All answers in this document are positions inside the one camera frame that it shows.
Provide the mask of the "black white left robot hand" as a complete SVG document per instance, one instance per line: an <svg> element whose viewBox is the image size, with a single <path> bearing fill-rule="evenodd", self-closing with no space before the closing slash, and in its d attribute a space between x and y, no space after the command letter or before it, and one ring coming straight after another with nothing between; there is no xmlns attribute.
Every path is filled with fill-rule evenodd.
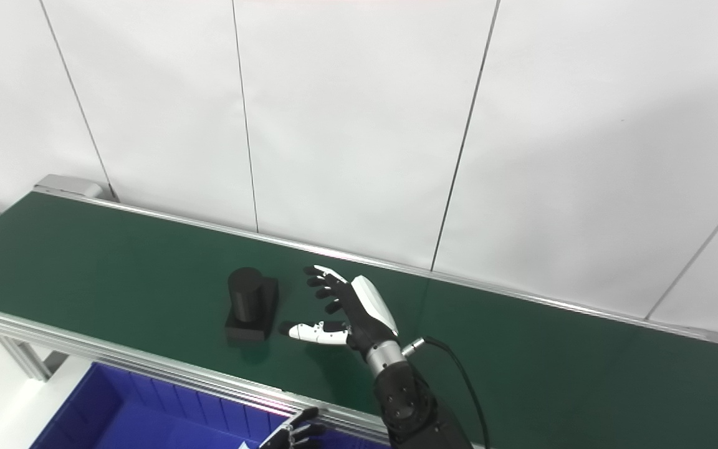
<svg viewBox="0 0 718 449"><path fill-rule="evenodd" d="M319 440L327 426L314 420L319 407L307 407L284 420L257 448L322 448Z"/></svg>

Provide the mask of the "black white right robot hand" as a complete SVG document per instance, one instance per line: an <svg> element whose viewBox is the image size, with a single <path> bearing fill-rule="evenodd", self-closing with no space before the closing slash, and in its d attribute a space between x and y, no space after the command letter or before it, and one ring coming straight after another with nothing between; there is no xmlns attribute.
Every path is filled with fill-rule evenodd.
<svg viewBox="0 0 718 449"><path fill-rule="evenodd" d="M327 314L343 312L347 320L279 324L279 334L307 343L345 345L363 357L382 344L399 345L399 332L393 315L373 282L365 276L351 281L325 266L304 268L309 276L307 285L318 287L316 298L331 299Z"/></svg>

